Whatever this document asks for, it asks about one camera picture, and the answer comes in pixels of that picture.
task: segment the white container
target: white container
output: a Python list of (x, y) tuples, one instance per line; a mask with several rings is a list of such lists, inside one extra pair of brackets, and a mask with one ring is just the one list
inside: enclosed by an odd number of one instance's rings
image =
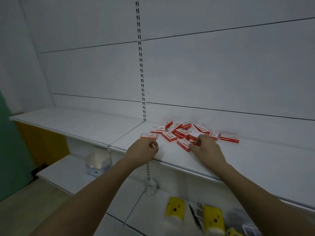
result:
[(89, 175), (98, 177), (111, 167), (108, 151), (94, 147), (94, 152), (85, 158), (85, 169)]

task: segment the cartoon face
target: cartoon face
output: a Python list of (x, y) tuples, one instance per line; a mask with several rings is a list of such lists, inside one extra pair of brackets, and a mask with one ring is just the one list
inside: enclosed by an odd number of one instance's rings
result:
[(204, 206), (203, 220), (205, 231), (221, 229), (223, 232), (225, 232), (223, 215), (220, 209), (211, 206)]
[(185, 202), (182, 199), (177, 197), (170, 197), (167, 207), (165, 216), (175, 216), (180, 218), (181, 220), (184, 219), (185, 214)]

